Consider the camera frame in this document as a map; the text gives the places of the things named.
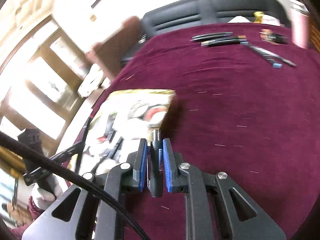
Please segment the black leather sofa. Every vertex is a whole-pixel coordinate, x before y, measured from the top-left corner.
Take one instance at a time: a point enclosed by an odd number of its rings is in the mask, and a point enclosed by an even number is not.
[[[262,11],[291,26],[284,8],[277,0],[181,0],[153,11],[141,19],[146,40],[182,28],[214,23],[227,23],[235,16],[244,16],[254,21],[254,12]],[[143,46],[138,43],[122,58],[122,65],[129,62]]]

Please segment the pink cup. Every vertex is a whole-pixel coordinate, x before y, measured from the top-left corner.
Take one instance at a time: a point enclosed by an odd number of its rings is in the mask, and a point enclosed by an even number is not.
[[[303,3],[290,0],[292,42],[300,48],[306,49],[309,42],[309,13]]]

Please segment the blue gripper pad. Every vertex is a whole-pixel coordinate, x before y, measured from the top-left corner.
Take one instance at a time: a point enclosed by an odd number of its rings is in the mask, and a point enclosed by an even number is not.
[[[145,143],[144,143],[144,146],[143,146],[143,151],[142,151],[140,172],[139,172],[140,175],[139,175],[139,186],[138,186],[138,189],[141,192],[143,190],[144,179],[146,177],[148,151],[149,151],[148,143],[147,143],[147,140],[145,140]]]
[[[163,162],[164,162],[165,182],[167,184],[168,192],[171,192],[172,191],[172,177],[171,177],[171,166],[170,166],[167,147],[168,146],[167,146],[166,141],[164,139],[163,140]]]

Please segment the black braided cable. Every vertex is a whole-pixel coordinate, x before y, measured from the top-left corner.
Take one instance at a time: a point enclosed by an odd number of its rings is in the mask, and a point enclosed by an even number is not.
[[[101,199],[103,202],[112,207],[119,215],[121,215],[132,227],[133,230],[137,232],[143,240],[150,240],[148,235],[144,232],[141,226],[131,217],[131,215],[125,210],[125,208],[115,200],[106,191],[99,188],[94,183],[86,180],[82,176],[76,174],[75,172],[62,167],[55,161],[48,159],[47,157],[40,155],[35,150],[30,147],[16,141],[10,136],[4,134],[0,131],[0,145],[7,148],[8,150],[20,155],[27,160],[37,163],[40,167],[55,173],[56,175],[76,184],[77,186],[83,188],[89,193],[95,195],[97,198]]]

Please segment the maroon fabric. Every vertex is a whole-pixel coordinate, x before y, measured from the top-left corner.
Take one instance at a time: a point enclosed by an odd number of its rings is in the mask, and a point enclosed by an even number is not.
[[[43,213],[43,210],[38,208],[36,204],[33,202],[33,199],[31,196],[29,197],[29,200],[28,200],[28,209],[31,213],[33,220],[37,219]],[[26,224],[18,228],[13,228],[13,229],[9,228],[9,229],[16,236],[16,238],[20,240],[22,238],[24,231],[26,231],[28,226],[30,226],[30,224]]]
[[[266,27],[216,24],[156,36],[98,99],[94,113],[115,90],[175,90],[184,111],[173,150],[204,172],[227,172],[290,238],[320,189],[320,56],[262,41],[259,32]],[[268,28],[291,40],[290,29]],[[201,48],[189,41],[222,31],[246,35],[298,67],[272,68],[243,45]],[[185,239],[182,194],[156,199],[145,190],[130,197],[127,207],[151,239]],[[131,228],[125,233],[138,239]]]

